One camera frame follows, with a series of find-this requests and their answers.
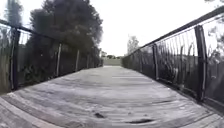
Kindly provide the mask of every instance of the tree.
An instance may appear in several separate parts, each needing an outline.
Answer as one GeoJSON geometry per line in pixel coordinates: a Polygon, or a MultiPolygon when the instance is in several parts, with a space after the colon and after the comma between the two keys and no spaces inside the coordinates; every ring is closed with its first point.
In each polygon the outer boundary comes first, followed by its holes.
{"type": "Polygon", "coordinates": [[[22,24],[22,6],[20,5],[19,0],[8,0],[5,12],[5,17],[9,23],[13,25],[22,24]]]}
{"type": "Polygon", "coordinates": [[[102,56],[102,57],[106,57],[106,56],[107,56],[107,53],[104,52],[104,51],[101,51],[101,56],[102,56]]]}
{"type": "Polygon", "coordinates": [[[46,0],[31,13],[35,31],[50,34],[82,51],[91,51],[101,41],[102,20],[89,0],[46,0]]]}
{"type": "Polygon", "coordinates": [[[138,49],[138,43],[136,36],[130,36],[128,40],[128,54],[134,52],[136,49],[138,49]]]}
{"type": "Polygon", "coordinates": [[[99,57],[102,20],[89,0],[46,0],[42,9],[31,12],[31,24],[34,31],[56,40],[31,35],[26,44],[24,69],[30,72],[29,78],[44,81],[54,76],[57,43],[63,43],[59,69],[66,71],[63,74],[75,70],[77,50],[86,58],[87,54],[91,54],[90,58],[99,57]]]}

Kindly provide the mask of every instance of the railing post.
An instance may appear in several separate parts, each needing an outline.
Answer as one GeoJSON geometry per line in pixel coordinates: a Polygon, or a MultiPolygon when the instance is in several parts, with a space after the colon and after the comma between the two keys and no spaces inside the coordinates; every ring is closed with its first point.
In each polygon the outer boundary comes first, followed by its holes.
{"type": "Polygon", "coordinates": [[[86,68],[89,68],[89,55],[87,55],[87,62],[86,62],[86,68]]]}
{"type": "Polygon", "coordinates": [[[156,46],[156,44],[152,46],[152,51],[153,51],[153,61],[154,61],[154,66],[155,66],[155,78],[156,78],[156,80],[158,80],[159,72],[158,72],[158,63],[157,63],[157,46],[156,46]]]}
{"type": "Polygon", "coordinates": [[[142,52],[139,50],[139,59],[140,59],[140,72],[143,72],[143,58],[142,58],[142,52]]]}
{"type": "Polygon", "coordinates": [[[77,56],[76,56],[76,64],[75,64],[75,71],[77,72],[79,68],[79,50],[77,51],[77,56]]]}
{"type": "Polygon", "coordinates": [[[57,77],[59,76],[60,73],[60,60],[61,60],[61,44],[58,47],[58,60],[57,60],[57,72],[56,72],[57,77]]]}
{"type": "Polygon", "coordinates": [[[207,73],[207,53],[206,44],[204,37],[203,27],[198,25],[195,28],[195,35],[198,49],[198,88],[197,88],[197,101],[202,102],[204,98],[205,84],[206,84],[206,73],[207,73]]]}
{"type": "Polygon", "coordinates": [[[12,29],[12,51],[10,59],[10,85],[11,90],[17,90],[18,87],[18,47],[20,39],[20,31],[16,28],[12,29]]]}

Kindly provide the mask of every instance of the white sky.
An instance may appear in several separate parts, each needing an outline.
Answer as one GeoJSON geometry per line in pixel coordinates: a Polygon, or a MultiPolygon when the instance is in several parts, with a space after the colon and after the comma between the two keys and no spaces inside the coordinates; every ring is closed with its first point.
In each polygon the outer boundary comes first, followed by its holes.
{"type": "MultiPolygon", "coordinates": [[[[43,0],[20,0],[23,23],[29,27],[30,11],[41,8],[43,0]]],[[[4,19],[6,0],[1,0],[4,19]]],[[[137,36],[140,46],[214,9],[204,0],[91,0],[103,19],[100,47],[116,56],[127,52],[129,35],[137,36]]]]}

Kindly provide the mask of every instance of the metal railing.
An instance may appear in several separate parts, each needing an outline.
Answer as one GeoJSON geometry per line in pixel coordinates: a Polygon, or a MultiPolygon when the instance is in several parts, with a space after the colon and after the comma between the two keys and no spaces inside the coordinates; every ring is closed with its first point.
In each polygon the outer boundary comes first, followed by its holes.
{"type": "Polygon", "coordinates": [[[224,7],[140,47],[122,64],[224,112],[224,7]]]}
{"type": "Polygon", "coordinates": [[[82,52],[69,43],[0,20],[1,93],[101,63],[96,52],[82,52]]]}

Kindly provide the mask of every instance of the walkway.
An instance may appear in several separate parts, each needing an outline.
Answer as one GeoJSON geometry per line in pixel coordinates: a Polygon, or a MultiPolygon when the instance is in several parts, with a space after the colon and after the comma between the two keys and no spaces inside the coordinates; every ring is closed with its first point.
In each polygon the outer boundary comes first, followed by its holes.
{"type": "Polygon", "coordinates": [[[0,127],[215,128],[222,119],[121,67],[83,70],[0,98],[0,127]]]}

